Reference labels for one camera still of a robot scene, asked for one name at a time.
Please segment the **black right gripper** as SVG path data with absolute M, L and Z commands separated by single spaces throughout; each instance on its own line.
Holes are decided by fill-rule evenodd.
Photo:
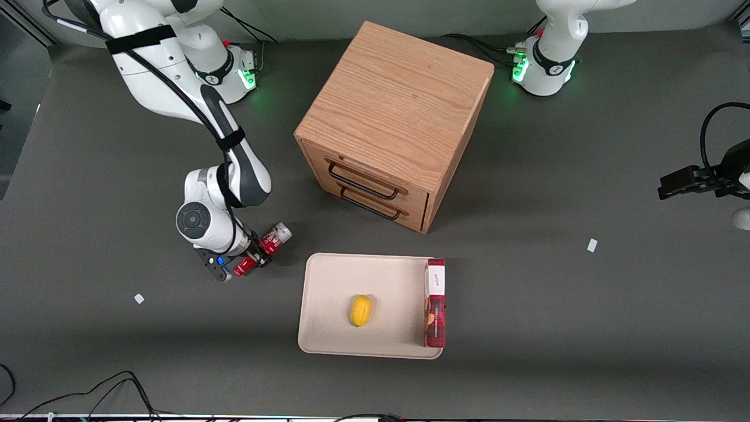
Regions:
M 210 249 L 196 248 L 196 254 L 203 260 L 205 264 L 211 267 L 227 267 L 236 257 L 243 256 L 247 252 L 251 254 L 255 251 L 262 251 L 260 246 L 260 239 L 256 232 L 246 232 L 242 235 L 242 238 L 237 237 L 238 244 L 234 246 L 230 251 L 220 254 L 220 251 L 214 251 Z M 272 257 L 265 253 L 260 252 L 257 254 L 257 267 L 266 267 L 272 262 Z

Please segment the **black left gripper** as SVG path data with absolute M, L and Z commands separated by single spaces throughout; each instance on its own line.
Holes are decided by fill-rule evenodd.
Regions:
M 705 168 L 701 166 L 686 166 L 661 178 L 658 188 L 660 200 L 666 200 L 683 194 L 702 194 L 714 192 L 716 198 L 735 196 L 749 198 L 748 187 L 742 184 L 740 177 L 748 173 L 749 139 L 736 144 L 724 154 L 718 165 L 712 170 L 718 181 L 724 185 L 724 190 L 717 189 Z

